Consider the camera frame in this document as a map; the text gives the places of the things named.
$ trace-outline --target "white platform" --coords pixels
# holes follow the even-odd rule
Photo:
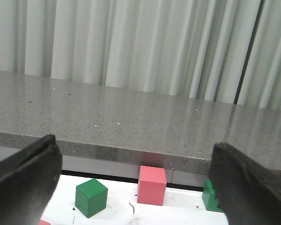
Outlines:
[[[42,219],[51,225],[228,225],[225,214],[205,210],[202,192],[166,188],[163,206],[138,204],[137,184],[110,180],[99,180],[108,188],[106,209],[87,219],[74,201],[75,187],[89,179],[61,175]]]

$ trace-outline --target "speckled countertop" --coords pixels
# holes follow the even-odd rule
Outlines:
[[[0,71],[0,146],[47,133],[70,156],[206,174],[224,141],[281,169],[281,111]]]

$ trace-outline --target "small debris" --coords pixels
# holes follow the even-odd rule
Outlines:
[[[129,205],[131,205],[131,203],[129,203]],[[132,206],[132,208],[133,208],[133,215],[134,215],[134,206],[133,205],[131,205]]]

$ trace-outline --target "pink block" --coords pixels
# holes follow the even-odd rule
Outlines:
[[[38,223],[38,225],[51,225],[51,224],[49,224],[49,223],[46,222],[46,221],[40,220],[39,223]]]
[[[140,166],[137,203],[163,205],[167,180],[163,168]]]

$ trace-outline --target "green block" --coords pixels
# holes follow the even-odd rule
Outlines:
[[[205,181],[202,199],[206,210],[213,212],[222,212],[222,210],[218,206],[219,203],[217,198],[215,197],[215,190],[213,189],[210,180]]]
[[[90,218],[106,208],[108,189],[96,179],[91,179],[76,187],[75,206]]]

